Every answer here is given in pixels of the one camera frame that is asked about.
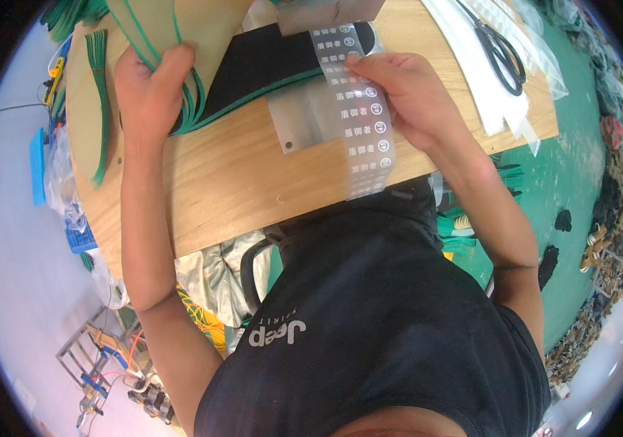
yellow clamp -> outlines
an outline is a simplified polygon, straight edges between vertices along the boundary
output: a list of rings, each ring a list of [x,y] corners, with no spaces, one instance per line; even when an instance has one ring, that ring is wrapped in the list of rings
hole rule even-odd
[[[61,78],[61,74],[64,72],[64,58],[60,56],[56,60],[56,64],[52,70],[49,70],[49,76],[52,78],[52,86],[47,89],[45,96],[43,97],[43,103],[47,106],[52,105],[52,98],[54,96],[54,92],[56,91],[56,86],[59,83],[59,79]]]

person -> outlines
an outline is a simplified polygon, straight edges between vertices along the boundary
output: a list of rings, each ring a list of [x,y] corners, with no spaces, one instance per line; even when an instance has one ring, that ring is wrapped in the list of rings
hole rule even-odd
[[[419,55],[347,66],[384,87],[394,126],[449,182],[493,262],[495,300],[441,254],[418,178],[268,229],[283,272],[222,359],[175,292],[162,180],[194,58],[183,43],[152,73],[129,48],[115,68],[124,281],[185,433],[533,434],[551,401],[534,233]]]

black strap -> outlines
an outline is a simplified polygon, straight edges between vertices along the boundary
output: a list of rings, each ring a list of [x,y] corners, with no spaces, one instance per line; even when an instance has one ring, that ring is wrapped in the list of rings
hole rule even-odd
[[[372,50],[369,24],[355,23],[355,28],[362,49]],[[198,124],[208,125],[268,92],[321,74],[309,32],[283,37],[277,24],[270,24],[236,35],[214,76]],[[179,118],[172,131],[180,123]]]

hand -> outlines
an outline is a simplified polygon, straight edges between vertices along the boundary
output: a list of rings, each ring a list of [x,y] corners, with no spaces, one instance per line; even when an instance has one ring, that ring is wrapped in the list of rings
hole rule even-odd
[[[115,92],[125,148],[138,155],[160,154],[183,106],[183,81],[193,68],[195,50],[181,43],[166,50],[156,71],[132,46],[115,65]]]
[[[386,90],[397,112],[393,124],[415,148],[428,153],[469,135],[455,102],[426,58],[415,53],[349,55],[346,64]]]

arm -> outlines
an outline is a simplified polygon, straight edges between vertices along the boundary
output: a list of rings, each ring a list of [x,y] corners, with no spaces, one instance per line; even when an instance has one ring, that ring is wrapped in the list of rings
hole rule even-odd
[[[188,436],[200,399],[222,363],[176,292],[163,192],[163,148],[181,109],[181,86],[194,56],[188,46],[172,48],[152,74],[130,47],[115,66],[125,139],[122,271],[154,366]]]
[[[414,54],[353,56],[347,62],[354,73],[384,87],[397,113],[394,125],[428,154],[450,183],[493,262],[496,303],[523,319],[543,357],[534,233],[438,75],[425,58]]]

